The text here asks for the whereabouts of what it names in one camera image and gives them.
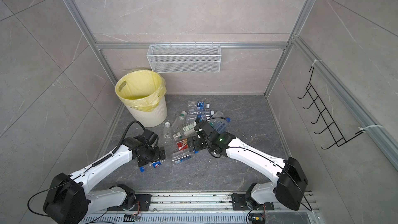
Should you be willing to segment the Pepsi bottle blue cap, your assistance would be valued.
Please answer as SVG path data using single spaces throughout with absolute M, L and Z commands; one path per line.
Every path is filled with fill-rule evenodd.
M 152 163 L 149 163 L 149 164 L 146 164 L 146 165 L 140 167 L 140 171 L 145 172 L 148 170 L 156 169 L 156 168 L 160 167 L 161 165 L 162 165 L 161 161 L 152 162 Z

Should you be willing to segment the clear bottle red blue label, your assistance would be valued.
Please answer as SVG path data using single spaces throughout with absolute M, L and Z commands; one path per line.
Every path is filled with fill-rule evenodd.
M 172 163 L 179 164 L 186 160 L 189 160 L 193 157 L 194 154 L 198 153 L 197 151 L 189 151 L 187 149 L 177 151 L 172 154 Z

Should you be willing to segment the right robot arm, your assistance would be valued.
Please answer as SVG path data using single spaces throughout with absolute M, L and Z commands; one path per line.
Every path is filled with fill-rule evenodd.
M 196 135 L 188 138 L 190 151 L 206 149 L 214 158 L 237 160 L 269 179 L 268 183 L 253 183 L 249 187 L 243 198 L 245 206 L 258 209 L 266 203 L 279 202 L 290 210 L 299 210 L 306 199 L 308 179 L 296 159 L 268 155 L 231 133 L 218 133 L 207 120 L 196 119 L 194 130 Z

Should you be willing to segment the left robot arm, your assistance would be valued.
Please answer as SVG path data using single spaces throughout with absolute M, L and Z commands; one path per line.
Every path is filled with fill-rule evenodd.
M 118 145 L 96 162 L 72 174 L 60 173 L 51 182 L 43 211 L 58 224 L 77 224 L 84 217 L 110 207 L 131 210 L 138 206 L 135 191 L 125 184 L 107 190 L 94 187 L 113 171 L 137 160 L 139 167 L 165 159 L 159 137 L 145 130 L 136 137 L 123 135 Z

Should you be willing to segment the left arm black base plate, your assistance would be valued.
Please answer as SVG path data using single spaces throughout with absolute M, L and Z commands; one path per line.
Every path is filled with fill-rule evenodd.
M 150 195 L 150 194 L 138 194 L 138 195 L 135 195 L 135 199 L 134 199 L 131 207 L 128 208 L 126 205 L 121 205 L 121 206 L 109 207 L 107 210 L 108 211 L 135 211 L 135 212 L 138 212 L 138 210 L 140 210 L 141 212 L 149 211 L 151 198 L 152 198 L 152 195 Z

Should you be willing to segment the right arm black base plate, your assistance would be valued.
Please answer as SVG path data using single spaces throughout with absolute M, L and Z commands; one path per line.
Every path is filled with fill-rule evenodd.
M 273 211 L 274 203 L 266 202 L 264 204 L 259 204 L 247 197 L 245 194 L 233 193 L 231 194 L 232 206 L 234 211 L 247 211 L 247 210 L 263 210 L 263 211 Z

